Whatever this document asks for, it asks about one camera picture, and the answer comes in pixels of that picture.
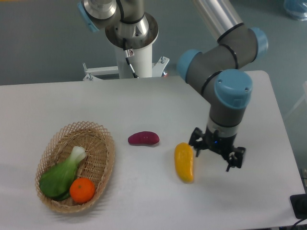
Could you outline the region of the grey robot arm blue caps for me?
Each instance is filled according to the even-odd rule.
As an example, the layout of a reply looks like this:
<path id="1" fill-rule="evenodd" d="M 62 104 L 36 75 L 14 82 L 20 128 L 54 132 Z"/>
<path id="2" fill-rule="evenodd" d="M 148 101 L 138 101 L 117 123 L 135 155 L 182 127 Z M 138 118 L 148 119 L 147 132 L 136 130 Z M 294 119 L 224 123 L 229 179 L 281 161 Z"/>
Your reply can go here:
<path id="1" fill-rule="evenodd" d="M 228 0 L 193 4 L 218 45 L 205 53 L 188 50 L 177 62 L 182 79 L 211 106 L 206 130 L 194 129 L 189 144 L 197 152 L 221 155 L 228 168 L 241 168 L 246 150 L 235 147 L 234 141 L 253 83 L 240 69 L 266 54 L 267 36 L 258 28 L 247 28 Z M 77 7 L 90 31 L 105 31 L 116 51 L 120 78 L 162 76 L 166 58 L 152 62 L 157 21 L 142 0 L 82 0 Z"/>

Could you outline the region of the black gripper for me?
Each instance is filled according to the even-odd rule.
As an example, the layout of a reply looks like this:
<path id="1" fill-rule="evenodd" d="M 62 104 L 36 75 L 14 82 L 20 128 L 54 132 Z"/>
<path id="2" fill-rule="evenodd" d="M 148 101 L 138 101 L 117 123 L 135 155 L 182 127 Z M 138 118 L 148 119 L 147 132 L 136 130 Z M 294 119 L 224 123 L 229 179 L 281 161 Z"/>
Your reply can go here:
<path id="1" fill-rule="evenodd" d="M 231 168 L 242 168 L 246 153 L 245 147 L 233 146 L 235 138 L 236 134 L 223 138 L 217 132 L 213 133 L 208 128 L 203 133 L 196 127 L 190 136 L 189 145 L 196 150 L 196 157 L 202 150 L 210 150 L 221 155 L 228 162 L 226 172 L 229 172 Z"/>

